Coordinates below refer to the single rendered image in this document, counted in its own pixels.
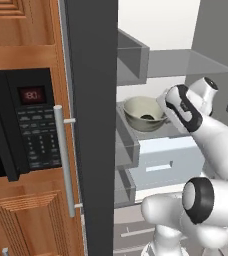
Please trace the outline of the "wooden cabinet door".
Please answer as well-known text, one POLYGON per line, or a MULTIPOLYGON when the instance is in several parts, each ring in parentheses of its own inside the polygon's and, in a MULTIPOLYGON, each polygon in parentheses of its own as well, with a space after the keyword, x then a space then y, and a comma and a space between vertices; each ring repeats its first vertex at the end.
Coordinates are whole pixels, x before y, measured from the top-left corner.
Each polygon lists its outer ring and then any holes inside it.
POLYGON ((50 0, 0 0, 0 46, 53 42, 50 0))
POLYGON ((0 251, 10 256, 69 256, 60 191, 0 199, 0 251))

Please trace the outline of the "white fridge drawer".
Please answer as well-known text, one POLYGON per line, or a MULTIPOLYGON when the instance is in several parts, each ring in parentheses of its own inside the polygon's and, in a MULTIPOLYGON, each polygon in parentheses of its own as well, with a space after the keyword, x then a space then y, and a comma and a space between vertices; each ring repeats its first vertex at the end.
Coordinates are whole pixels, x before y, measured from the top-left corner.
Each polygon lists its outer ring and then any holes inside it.
POLYGON ((136 190, 185 183, 199 176, 205 159, 191 136, 140 140, 139 165, 129 172, 136 190))

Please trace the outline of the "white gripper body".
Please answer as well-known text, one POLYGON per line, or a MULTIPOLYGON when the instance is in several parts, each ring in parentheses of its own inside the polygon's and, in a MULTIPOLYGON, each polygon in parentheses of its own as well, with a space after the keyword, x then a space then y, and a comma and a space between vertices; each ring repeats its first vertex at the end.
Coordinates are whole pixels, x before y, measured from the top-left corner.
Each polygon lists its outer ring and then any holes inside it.
POLYGON ((158 105, 160 106, 161 110, 163 111, 163 113, 166 113, 166 110, 167 110, 166 103, 165 103, 165 97, 166 97, 167 92, 168 92, 168 89, 166 89, 156 99, 156 101, 157 101, 158 105))

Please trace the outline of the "pale grey freezer drawer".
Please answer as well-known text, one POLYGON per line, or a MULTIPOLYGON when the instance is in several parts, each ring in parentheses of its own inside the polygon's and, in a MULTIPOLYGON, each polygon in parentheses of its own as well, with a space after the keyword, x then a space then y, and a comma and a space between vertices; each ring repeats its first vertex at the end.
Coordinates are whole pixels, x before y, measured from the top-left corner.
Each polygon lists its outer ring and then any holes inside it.
POLYGON ((141 256, 152 240, 155 226, 141 214, 141 205, 114 210, 113 256, 141 256))

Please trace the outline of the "dark grey fridge door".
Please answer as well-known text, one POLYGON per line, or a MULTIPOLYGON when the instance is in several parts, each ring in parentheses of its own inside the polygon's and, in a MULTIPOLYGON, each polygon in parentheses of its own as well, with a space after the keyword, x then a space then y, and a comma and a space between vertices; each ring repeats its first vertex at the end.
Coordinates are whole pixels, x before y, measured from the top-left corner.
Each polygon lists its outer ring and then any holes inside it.
POLYGON ((113 256, 118 0, 64 0, 88 256, 113 256))

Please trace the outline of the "black microwave oven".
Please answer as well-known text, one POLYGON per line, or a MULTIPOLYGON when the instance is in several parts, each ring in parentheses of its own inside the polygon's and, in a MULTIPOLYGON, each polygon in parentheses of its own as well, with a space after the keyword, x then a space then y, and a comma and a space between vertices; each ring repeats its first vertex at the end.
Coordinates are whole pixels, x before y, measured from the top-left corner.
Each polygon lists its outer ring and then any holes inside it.
POLYGON ((0 177, 61 166, 50 70, 0 70, 0 177))

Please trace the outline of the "cream bowl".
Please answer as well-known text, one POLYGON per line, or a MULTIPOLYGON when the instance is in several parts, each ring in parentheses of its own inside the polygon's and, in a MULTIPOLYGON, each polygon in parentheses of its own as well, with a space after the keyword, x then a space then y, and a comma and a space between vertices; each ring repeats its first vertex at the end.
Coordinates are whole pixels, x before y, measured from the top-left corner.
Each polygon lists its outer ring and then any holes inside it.
POLYGON ((160 128, 167 116, 163 113, 155 98, 136 96, 124 101, 123 110, 128 124, 137 131, 151 132, 160 128), (144 120, 142 115, 152 115, 155 120, 144 120))

